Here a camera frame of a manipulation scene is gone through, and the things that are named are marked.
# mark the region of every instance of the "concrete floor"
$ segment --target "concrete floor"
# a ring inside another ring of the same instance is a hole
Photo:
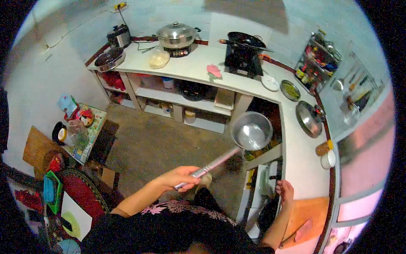
[[[120,173],[118,190],[125,197],[175,167],[203,167],[235,145],[227,134],[125,106],[111,104],[107,112],[107,119],[119,128],[106,165]],[[245,181],[240,162],[235,156],[212,171],[210,187],[220,207],[233,219],[237,216]],[[176,191],[170,191],[160,201],[176,196]]]

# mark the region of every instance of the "white plate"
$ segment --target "white plate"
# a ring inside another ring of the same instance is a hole
[[[262,76],[261,82],[263,84],[263,86],[272,91],[272,92],[276,92],[280,89],[280,84],[276,81],[275,78],[268,76],[268,75],[264,75]]]

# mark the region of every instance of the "silver bowl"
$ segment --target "silver bowl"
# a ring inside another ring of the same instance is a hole
[[[269,144],[273,128],[268,118],[257,112],[242,113],[230,125],[231,137],[241,148],[256,151]]]

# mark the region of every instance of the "electrical outlet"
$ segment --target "electrical outlet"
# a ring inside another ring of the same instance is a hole
[[[48,59],[52,56],[51,50],[48,48],[44,52],[41,53],[41,58],[43,62],[48,61]]]

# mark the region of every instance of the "gas stove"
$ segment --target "gas stove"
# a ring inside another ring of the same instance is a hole
[[[227,44],[225,66],[229,73],[256,79],[263,76],[261,60],[255,50]]]

